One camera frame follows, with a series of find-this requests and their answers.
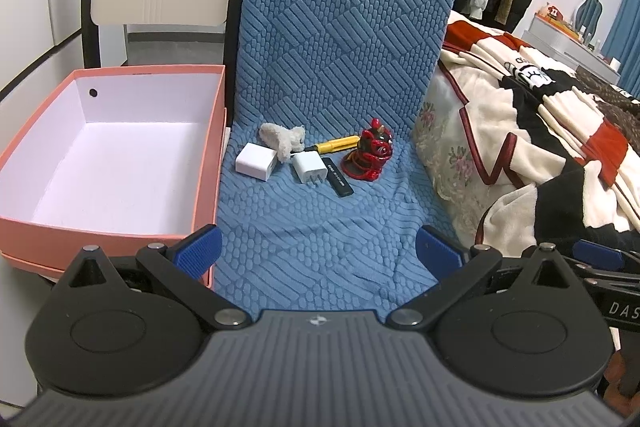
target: red lion figurine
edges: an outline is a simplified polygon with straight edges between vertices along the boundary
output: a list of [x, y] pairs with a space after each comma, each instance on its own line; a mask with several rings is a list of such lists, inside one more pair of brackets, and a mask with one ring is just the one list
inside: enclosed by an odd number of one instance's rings
[[374, 182], [394, 153], [391, 131], [378, 118], [360, 135], [358, 148], [342, 158], [342, 170], [355, 180]]

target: metal screw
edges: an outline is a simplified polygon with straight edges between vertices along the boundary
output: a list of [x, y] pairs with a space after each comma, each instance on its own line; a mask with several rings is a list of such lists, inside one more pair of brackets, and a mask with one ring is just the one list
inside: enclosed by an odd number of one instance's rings
[[415, 326], [422, 322], [422, 314], [409, 308], [400, 308], [391, 314], [391, 320], [399, 326]]
[[213, 318], [223, 326], [238, 326], [246, 320], [246, 313], [235, 308], [225, 308], [216, 313]]
[[556, 249], [556, 245], [554, 243], [540, 243], [540, 250], [543, 252], [552, 252]]

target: blue curtain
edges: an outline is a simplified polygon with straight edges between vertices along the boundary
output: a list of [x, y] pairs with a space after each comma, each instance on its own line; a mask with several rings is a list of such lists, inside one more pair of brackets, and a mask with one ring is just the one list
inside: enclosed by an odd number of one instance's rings
[[620, 10], [602, 47], [606, 57], [620, 63], [618, 85], [638, 98], [640, 96], [640, 0], [622, 0]]

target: white charger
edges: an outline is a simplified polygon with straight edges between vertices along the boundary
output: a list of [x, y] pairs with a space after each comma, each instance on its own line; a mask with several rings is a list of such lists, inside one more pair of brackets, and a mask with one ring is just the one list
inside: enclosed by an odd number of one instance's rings
[[303, 183], [326, 179], [326, 165], [316, 151], [299, 152], [293, 157], [293, 166]]
[[277, 162], [278, 154], [273, 149], [248, 143], [236, 157], [236, 172], [265, 182], [271, 176]]

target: red stripe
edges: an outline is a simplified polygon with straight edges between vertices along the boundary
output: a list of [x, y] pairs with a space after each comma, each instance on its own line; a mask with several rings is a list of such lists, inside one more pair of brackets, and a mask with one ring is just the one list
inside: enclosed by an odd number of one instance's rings
[[517, 47], [516, 47], [516, 51], [519, 52], [520, 48], [532, 48], [533, 46], [531, 44], [527, 44], [525, 41], [520, 40], [517, 37], [514, 37], [513, 35], [511, 35], [510, 33], [505, 33], [505, 36], [507, 36], [509, 38], [509, 40], [511, 42], [513, 42]]
[[447, 26], [447, 33], [444, 39], [446, 42], [469, 52], [471, 51], [471, 46], [487, 37], [491, 37], [491, 35], [483, 32], [468, 22], [456, 21]]
[[618, 169], [628, 148], [629, 143], [622, 133], [609, 121], [603, 120], [598, 130], [580, 149], [587, 160], [599, 160], [602, 163], [600, 178], [611, 187], [616, 182]]
[[442, 74], [444, 74], [444, 77], [449, 81], [451, 89], [453, 89], [453, 92], [456, 94], [458, 100], [460, 100], [462, 105], [466, 105], [467, 103], [469, 103], [469, 99], [462, 92], [462, 89], [460, 89], [460, 86], [458, 85], [456, 79], [453, 78], [453, 75], [449, 70], [447, 70], [447, 67], [444, 65], [444, 62], [442, 60], [438, 60], [438, 67], [440, 68], [440, 71], [442, 71]]
[[[468, 99], [460, 89], [460, 86], [456, 82], [456, 79], [450, 73], [449, 70], [445, 67], [441, 60], [438, 61], [438, 66], [444, 74], [445, 78], [449, 82], [451, 88], [456, 93], [456, 96], [460, 100], [463, 105], [469, 103]], [[511, 159], [513, 158], [513, 152], [516, 149], [516, 142], [518, 141], [518, 137], [512, 132], [507, 133], [504, 142], [502, 143], [502, 147], [500, 148], [500, 152], [498, 153], [498, 157], [495, 160], [494, 169], [489, 174], [482, 163], [482, 158], [480, 157], [480, 153], [478, 151], [478, 145], [476, 144], [476, 139], [474, 138], [473, 130], [471, 129], [471, 123], [469, 121], [469, 115], [466, 112], [465, 107], [461, 107], [460, 111], [460, 121], [462, 122], [462, 127], [465, 130], [466, 142], [469, 145], [469, 152], [471, 153], [471, 158], [473, 158], [474, 164], [476, 166], [476, 170], [480, 175], [480, 179], [482, 183], [485, 185], [495, 185], [495, 182], [498, 181], [498, 177], [500, 176], [500, 172], [504, 171], [504, 174], [508, 177], [509, 181], [516, 187], [521, 188], [524, 187], [524, 183], [522, 179], [513, 172], [510, 168]]]
[[489, 214], [489, 210], [491, 210], [492, 206], [493, 205], [486, 209], [480, 218], [480, 223], [478, 223], [478, 229], [476, 230], [476, 245], [482, 245], [482, 243], [484, 243], [484, 220], [486, 219], [487, 214]]
[[520, 47], [516, 47], [516, 44], [514, 44], [513, 41], [511, 41], [511, 39], [507, 36], [507, 35], [498, 35], [497, 37], [494, 37], [495, 40], [497, 40], [498, 42], [501, 42], [502, 44], [504, 44], [505, 46], [507, 46], [509, 49], [513, 50], [513, 51], [518, 51], [520, 49]]

